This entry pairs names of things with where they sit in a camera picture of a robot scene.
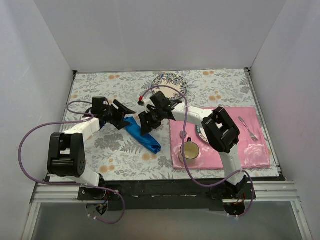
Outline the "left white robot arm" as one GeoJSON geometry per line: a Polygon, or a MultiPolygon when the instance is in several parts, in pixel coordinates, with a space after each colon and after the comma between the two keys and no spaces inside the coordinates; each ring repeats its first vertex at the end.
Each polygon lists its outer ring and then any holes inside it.
{"type": "Polygon", "coordinates": [[[100,183],[101,176],[87,166],[85,142],[106,124],[113,125],[117,130],[129,126],[125,116],[135,113],[118,100],[111,104],[105,97],[93,97],[91,107],[80,113],[82,119],[76,125],[50,136],[48,173],[90,186],[89,194],[95,200],[103,199],[107,193],[106,187],[100,183]]]}

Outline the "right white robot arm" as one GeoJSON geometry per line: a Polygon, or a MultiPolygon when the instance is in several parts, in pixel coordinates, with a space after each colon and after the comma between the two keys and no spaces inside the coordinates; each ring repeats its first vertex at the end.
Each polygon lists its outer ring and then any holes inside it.
{"type": "Polygon", "coordinates": [[[149,100],[140,96],[138,104],[145,108],[139,114],[143,136],[158,128],[164,119],[201,126],[209,145],[219,153],[225,175],[223,180],[211,184],[211,187],[224,184],[227,195],[232,199],[243,195],[249,176],[242,169],[238,154],[240,130],[224,108],[209,110],[193,107],[186,100],[169,100],[161,91],[149,100]]]}

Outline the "blue cloth napkin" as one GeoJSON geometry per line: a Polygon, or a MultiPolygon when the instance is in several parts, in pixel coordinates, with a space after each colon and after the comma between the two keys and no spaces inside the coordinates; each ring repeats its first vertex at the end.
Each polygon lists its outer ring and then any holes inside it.
{"type": "Polygon", "coordinates": [[[155,138],[148,133],[141,135],[141,127],[137,124],[134,117],[126,117],[124,121],[129,123],[129,125],[125,127],[126,131],[142,146],[155,155],[161,151],[162,147],[155,138]]]}

